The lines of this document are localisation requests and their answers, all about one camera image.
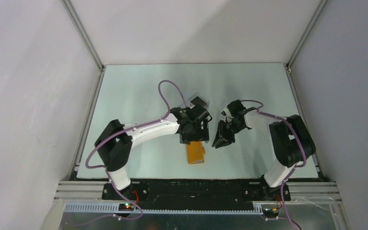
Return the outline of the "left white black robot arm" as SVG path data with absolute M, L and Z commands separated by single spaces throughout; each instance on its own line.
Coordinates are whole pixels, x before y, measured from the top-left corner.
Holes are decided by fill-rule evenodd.
M 175 107 L 155 121 L 127 126 L 115 119 L 108 123 L 94 143 L 109 180 L 113 182 L 114 194 L 120 199 L 132 195 L 131 180 L 126 164 L 131 150 L 137 145 L 166 135 L 179 135 L 180 143 L 209 141 L 208 123 L 212 116 L 207 109 L 196 104 L 193 107 Z

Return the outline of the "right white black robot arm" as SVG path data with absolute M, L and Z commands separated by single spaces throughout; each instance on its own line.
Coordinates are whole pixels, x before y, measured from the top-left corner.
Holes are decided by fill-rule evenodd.
M 316 152 L 313 139 L 299 115 L 279 116 L 262 111 L 258 107 L 245 107 L 245 100 L 230 102 L 222 111 L 212 147 L 218 149 L 235 143 L 235 135 L 244 129 L 257 129 L 270 134 L 275 160 L 262 175 L 260 196 L 274 199 L 278 187 L 285 184 L 297 168 L 307 164 L 307 159 Z

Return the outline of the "orange leather card holder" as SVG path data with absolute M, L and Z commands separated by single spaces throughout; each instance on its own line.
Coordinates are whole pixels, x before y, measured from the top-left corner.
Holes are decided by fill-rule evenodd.
M 202 142 L 192 141 L 186 145 L 188 164 L 204 163 L 205 149 Z

